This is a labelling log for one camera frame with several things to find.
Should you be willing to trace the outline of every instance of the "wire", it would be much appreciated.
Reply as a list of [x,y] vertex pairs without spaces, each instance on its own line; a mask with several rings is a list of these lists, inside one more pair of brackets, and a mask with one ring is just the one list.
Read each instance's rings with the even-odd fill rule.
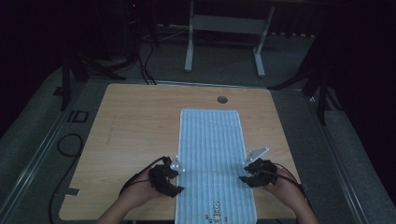
[[259,170],[259,172],[265,173],[265,174],[268,174],[268,175],[273,175],[273,176],[276,176],[276,177],[281,177],[283,179],[286,179],[287,181],[289,181],[293,185],[297,186],[297,188],[300,188],[300,185],[296,181],[294,181],[294,180],[292,180],[292,179],[290,179],[290,178],[288,178],[286,176],[279,175],[279,174],[276,174],[276,173],[273,173],[273,172],[269,172],[269,171],[266,171],[266,170]]
[[[78,146],[78,153],[77,154],[68,154],[68,153],[65,153],[64,151],[62,151],[62,149],[61,149],[62,141],[65,138],[70,137],[70,136],[75,136],[75,137],[78,138],[79,146]],[[76,164],[76,161],[78,161],[79,157],[81,156],[82,149],[83,149],[83,140],[82,140],[81,136],[79,136],[78,134],[70,133],[70,134],[65,135],[61,139],[59,139],[58,144],[57,144],[56,147],[57,147],[58,151],[62,155],[66,156],[66,157],[74,157],[74,160],[73,160],[72,164],[70,164],[70,166],[67,169],[66,173],[64,173],[64,176],[62,177],[61,181],[58,183],[58,186],[56,187],[55,191],[53,191],[52,196],[51,196],[51,198],[49,200],[49,223],[54,223],[53,216],[52,216],[52,204],[53,204],[53,201],[54,201],[55,197],[57,196],[57,194],[59,193],[59,189],[61,188],[62,183],[66,179],[67,175],[70,173],[71,169]]]
[[145,80],[146,84],[148,84],[148,85],[150,85],[150,84],[151,85],[157,85],[157,82],[155,82],[155,80],[152,77],[151,73],[147,69],[149,58],[151,57],[151,54],[154,51],[154,47],[152,46],[151,43],[149,43],[146,40],[143,40],[143,42],[148,43],[150,45],[150,52],[149,52],[148,57],[147,57],[147,59],[146,59],[144,64],[142,62],[142,58],[140,57],[140,55],[137,55],[137,59],[138,59],[138,61],[140,63],[140,72],[142,73],[142,78]]
[[140,172],[137,173],[136,175],[132,176],[132,177],[122,186],[122,188],[121,188],[121,190],[120,190],[119,196],[120,196],[128,187],[130,187],[130,186],[133,185],[134,183],[142,182],[142,181],[136,181],[136,182],[134,182],[134,180],[135,180],[136,177],[140,176],[140,175],[143,174],[145,171],[147,171],[148,169],[150,169],[151,166],[153,166],[155,163],[157,163],[157,162],[159,162],[159,161],[161,161],[161,160],[164,160],[164,159],[166,159],[166,157],[160,157],[160,158],[158,158],[158,159],[155,160],[154,162],[150,163],[150,164],[149,164],[146,168],[144,168],[142,171],[140,171]]

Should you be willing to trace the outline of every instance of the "white table leg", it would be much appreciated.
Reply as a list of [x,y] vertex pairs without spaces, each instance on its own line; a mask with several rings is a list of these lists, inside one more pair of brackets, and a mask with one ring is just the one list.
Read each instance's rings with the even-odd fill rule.
[[275,11],[275,7],[271,7],[268,13],[267,20],[265,21],[264,26],[262,27],[262,33],[261,33],[259,45],[253,48],[254,61],[256,63],[257,75],[259,77],[265,76],[264,66],[262,65],[262,46],[264,45],[265,37],[267,37],[268,28],[270,27],[271,19],[274,15],[274,11]]
[[190,72],[192,70],[192,55],[194,53],[193,43],[193,19],[194,19],[194,1],[190,1],[190,25],[189,25],[189,45],[187,46],[186,63],[184,65],[184,71]]

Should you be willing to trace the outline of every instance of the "black cable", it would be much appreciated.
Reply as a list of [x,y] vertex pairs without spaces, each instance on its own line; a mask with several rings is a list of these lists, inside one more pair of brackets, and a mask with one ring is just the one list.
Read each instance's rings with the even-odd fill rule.
[[[311,202],[309,202],[308,197],[306,197],[305,190],[304,190],[303,186],[302,186],[301,184],[298,184],[296,177],[291,173],[291,171],[289,171],[285,166],[283,166],[283,165],[281,165],[281,164],[279,164],[279,163],[274,163],[274,165],[277,165],[277,166],[282,167],[283,169],[285,169],[285,170],[293,177],[294,181],[292,181],[292,180],[289,179],[289,178],[288,178],[288,180],[289,180],[289,181],[292,181],[292,183],[293,183],[295,186],[297,186],[297,188],[300,190],[300,192],[301,192],[301,193],[303,194],[303,196],[305,197],[305,200],[306,200],[306,202],[308,203],[309,207],[310,207],[310,208],[312,209],[312,211],[314,212],[314,209],[312,208]],[[283,176],[283,175],[278,175],[278,174],[275,174],[275,173],[271,173],[271,174],[269,174],[269,175],[276,175],[276,176],[279,176],[279,177],[281,177],[281,178],[285,178],[285,176]]]
[[[65,153],[64,151],[62,151],[61,149],[61,142],[69,136],[75,136],[78,138],[79,140],[79,147],[78,147],[78,153],[77,154],[68,154]],[[65,135],[64,137],[62,137],[61,139],[59,139],[58,144],[57,144],[57,149],[58,151],[66,156],[66,157],[74,157],[74,160],[72,162],[72,164],[70,164],[69,168],[67,169],[66,173],[64,173],[64,176],[62,177],[61,181],[58,183],[58,186],[56,187],[55,191],[53,191],[52,196],[49,200],[49,223],[54,223],[53,221],[53,217],[52,217],[52,204],[53,204],[53,200],[55,199],[55,197],[57,196],[57,194],[59,193],[59,189],[61,188],[62,183],[64,182],[64,180],[66,179],[67,175],[69,174],[69,172],[71,171],[71,169],[73,168],[73,166],[76,164],[76,161],[78,161],[79,157],[81,156],[82,153],[82,149],[83,149],[83,140],[81,138],[81,136],[79,136],[76,133],[70,133]]]
[[139,54],[137,55],[137,60],[139,60],[139,63],[140,63],[140,71],[141,71],[141,73],[142,73],[142,78],[145,80],[146,84],[149,85],[148,80],[146,79],[145,73],[144,73],[144,71],[143,71],[142,58],[140,58],[140,55],[139,55]]
[[280,178],[283,178],[283,179],[286,179],[287,181],[289,181],[290,183],[292,183],[293,185],[295,185],[297,188],[300,188],[300,185],[299,185],[296,181],[294,181],[294,180],[292,180],[292,179],[290,179],[290,178],[288,178],[288,177],[286,177],[286,176],[279,175],[279,174],[276,174],[276,173],[273,173],[273,172],[269,172],[269,171],[266,171],[266,170],[259,170],[259,172],[265,173],[265,174],[268,174],[268,175],[273,175],[273,176],[276,176],[276,177],[280,177]]
[[134,180],[135,180],[138,176],[140,176],[140,175],[143,174],[145,171],[147,171],[148,169],[150,169],[151,166],[153,166],[155,163],[157,163],[157,162],[159,162],[159,161],[161,161],[161,160],[164,160],[165,158],[166,158],[166,157],[160,157],[160,158],[158,158],[158,159],[155,160],[154,162],[150,163],[146,168],[144,168],[143,170],[141,170],[139,173],[137,173],[136,175],[132,176],[132,177],[131,177],[127,182],[125,182],[125,184],[122,186],[122,188],[121,188],[121,190],[120,190],[119,196],[120,196],[128,187],[130,187],[130,186],[133,185],[134,183],[137,183],[137,182],[134,182]]
[[148,62],[149,62],[149,58],[151,57],[152,52],[154,51],[154,47],[152,46],[152,44],[150,42],[148,42],[147,40],[143,40],[143,42],[147,43],[150,45],[150,52],[148,54],[148,57],[145,61],[145,67],[144,67],[144,71],[146,76],[150,79],[150,81],[152,82],[151,84],[157,85],[157,83],[155,82],[154,78],[152,77],[151,73],[148,70]]

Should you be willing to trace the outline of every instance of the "human hand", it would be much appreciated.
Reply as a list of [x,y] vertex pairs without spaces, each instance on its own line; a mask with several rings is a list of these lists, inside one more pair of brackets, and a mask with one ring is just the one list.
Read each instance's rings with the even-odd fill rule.
[[[288,179],[295,180],[286,169],[277,167],[276,173]],[[301,193],[300,189],[293,183],[290,183],[289,180],[279,177],[276,184],[269,184],[265,186],[264,189],[274,194],[283,204],[293,210],[300,224],[318,223],[314,212],[305,200],[305,196]]]
[[132,209],[162,195],[149,183],[149,170],[143,172],[120,197],[99,217],[97,224],[120,223]]
[[160,192],[151,187],[149,170],[147,170],[138,176],[132,185],[124,190],[118,201],[125,204],[131,210],[161,195]]

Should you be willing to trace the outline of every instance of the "table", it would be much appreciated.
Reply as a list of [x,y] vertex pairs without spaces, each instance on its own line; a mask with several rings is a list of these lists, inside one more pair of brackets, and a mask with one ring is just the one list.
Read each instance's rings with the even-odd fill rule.
[[[227,97],[228,102],[219,103],[219,96]],[[237,110],[246,150],[269,147],[264,158],[285,165],[299,180],[268,90],[111,84],[70,183],[71,189],[79,189],[79,195],[66,195],[60,218],[99,218],[132,175],[161,156],[173,158],[178,152],[182,108]],[[254,195],[258,218],[294,217],[265,190],[254,189]],[[164,196],[136,208],[125,219],[173,220],[175,207],[176,200]]]

